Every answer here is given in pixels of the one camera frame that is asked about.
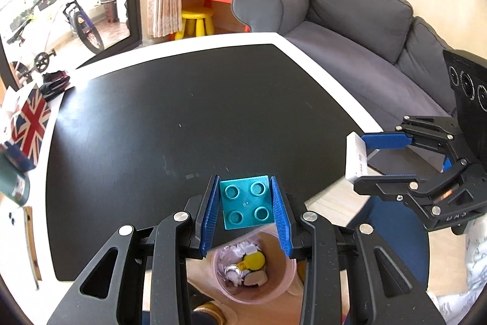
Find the white small box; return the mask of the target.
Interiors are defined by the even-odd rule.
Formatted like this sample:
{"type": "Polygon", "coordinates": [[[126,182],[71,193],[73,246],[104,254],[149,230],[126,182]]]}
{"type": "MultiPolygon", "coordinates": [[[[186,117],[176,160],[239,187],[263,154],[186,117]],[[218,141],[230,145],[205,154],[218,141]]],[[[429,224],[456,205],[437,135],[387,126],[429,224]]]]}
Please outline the white small box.
{"type": "Polygon", "coordinates": [[[355,132],[346,138],[346,165],[344,177],[353,183],[361,176],[368,175],[366,144],[355,132]]]}

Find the union jack box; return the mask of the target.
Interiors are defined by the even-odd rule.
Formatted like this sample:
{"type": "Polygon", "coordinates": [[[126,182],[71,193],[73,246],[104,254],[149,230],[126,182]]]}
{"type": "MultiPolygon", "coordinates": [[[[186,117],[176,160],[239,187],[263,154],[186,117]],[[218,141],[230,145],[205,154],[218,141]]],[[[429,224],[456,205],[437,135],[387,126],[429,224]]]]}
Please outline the union jack box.
{"type": "Polygon", "coordinates": [[[13,162],[23,172],[37,166],[51,110],[40,88],[30,85],[19,98],[11,122],[11,137],[5,142],[13,162]]]}

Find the yellow plastic stool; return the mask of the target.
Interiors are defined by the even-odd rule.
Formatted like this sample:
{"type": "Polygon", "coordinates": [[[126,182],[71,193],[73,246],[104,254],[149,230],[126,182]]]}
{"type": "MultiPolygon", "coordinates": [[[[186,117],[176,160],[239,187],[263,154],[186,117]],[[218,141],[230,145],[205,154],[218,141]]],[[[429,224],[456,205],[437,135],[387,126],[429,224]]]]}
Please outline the yellow plastic stool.
{"type": "Polygon", "coordinates": [[[182,29],[174,35],[174,40],[183,39],[186,33],[196,37],[214,35],[213,14],[214,11],[208,7],[182,10],[182,29]]]}

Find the person's blue trouser leg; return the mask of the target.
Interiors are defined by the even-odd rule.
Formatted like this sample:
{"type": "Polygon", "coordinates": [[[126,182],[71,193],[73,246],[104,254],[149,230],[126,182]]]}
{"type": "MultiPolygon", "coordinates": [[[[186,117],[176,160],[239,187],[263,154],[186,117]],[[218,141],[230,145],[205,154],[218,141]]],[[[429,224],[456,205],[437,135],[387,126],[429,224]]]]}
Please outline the person's blue trouser leg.
{"type": "Polygon", "coordinates": [[[371,196],[348,222],[348,228],[368,224],[394,250],[426,290],[428,288],[430,247],[428,232],[410,208],[399,202],[371,196]]]}

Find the black red bag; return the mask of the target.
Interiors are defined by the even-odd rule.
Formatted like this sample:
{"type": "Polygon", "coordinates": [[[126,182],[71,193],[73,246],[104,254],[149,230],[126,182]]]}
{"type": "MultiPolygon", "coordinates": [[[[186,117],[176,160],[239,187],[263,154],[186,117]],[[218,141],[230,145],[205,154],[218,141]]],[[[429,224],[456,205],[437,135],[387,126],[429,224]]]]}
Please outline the black red bag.
{"type": "Polygon", "coordinates": [[[70,76],[65,71],[49,72],[43,75],[40,92],[44,100],[51,101],[69,86],[70,76]]]}

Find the pink trash bin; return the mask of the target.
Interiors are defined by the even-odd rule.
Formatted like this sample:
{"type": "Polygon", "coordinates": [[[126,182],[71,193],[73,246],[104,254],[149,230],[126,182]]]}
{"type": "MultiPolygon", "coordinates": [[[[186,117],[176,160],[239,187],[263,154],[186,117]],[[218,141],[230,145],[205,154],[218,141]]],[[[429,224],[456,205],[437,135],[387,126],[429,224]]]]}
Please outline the pink trash bin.
{"type": "Polygon", "coordinates": [[[214,250],[212,266],[221,292],[239,304],[277,299],[291,287],[297,268],[282,251],[273,225],[214,250]]]}

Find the teal toy brick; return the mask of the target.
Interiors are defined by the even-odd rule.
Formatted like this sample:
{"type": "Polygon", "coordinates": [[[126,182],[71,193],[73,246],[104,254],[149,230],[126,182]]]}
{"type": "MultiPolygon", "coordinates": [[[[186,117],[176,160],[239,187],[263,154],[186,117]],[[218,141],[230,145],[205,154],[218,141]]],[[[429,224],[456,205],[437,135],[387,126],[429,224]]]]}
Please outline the teal toy brick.
{"type": "Polygon", "coordinates": [[[219,182],[226,230],[253,228],[274,222],[268,176],[219,182]]]}

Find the grey sofa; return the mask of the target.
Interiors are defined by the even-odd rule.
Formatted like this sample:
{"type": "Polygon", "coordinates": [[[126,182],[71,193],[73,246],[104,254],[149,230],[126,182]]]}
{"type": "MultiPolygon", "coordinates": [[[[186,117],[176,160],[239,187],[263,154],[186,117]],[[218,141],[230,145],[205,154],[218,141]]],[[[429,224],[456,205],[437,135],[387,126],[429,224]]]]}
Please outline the grey sofa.
{"type": "Polygon", "coordinates": [[[455,116],[449,48],[406,0],[233,0],[252,32],[276,32],[332,75],[383,129],[455,116]]]}

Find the white tissue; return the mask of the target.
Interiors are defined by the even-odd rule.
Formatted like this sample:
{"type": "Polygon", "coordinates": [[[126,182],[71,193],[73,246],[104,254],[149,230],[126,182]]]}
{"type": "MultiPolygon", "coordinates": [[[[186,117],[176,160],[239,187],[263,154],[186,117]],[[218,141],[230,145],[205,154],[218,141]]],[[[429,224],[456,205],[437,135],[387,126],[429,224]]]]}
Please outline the white tissue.
{"type": "Polygon", "coordinates": [[[224,247],[216,255],[216,262],[224,280],[238,287],[251,272],[262,270],[266,259],[258,245],[243,241],[224,247]]]}

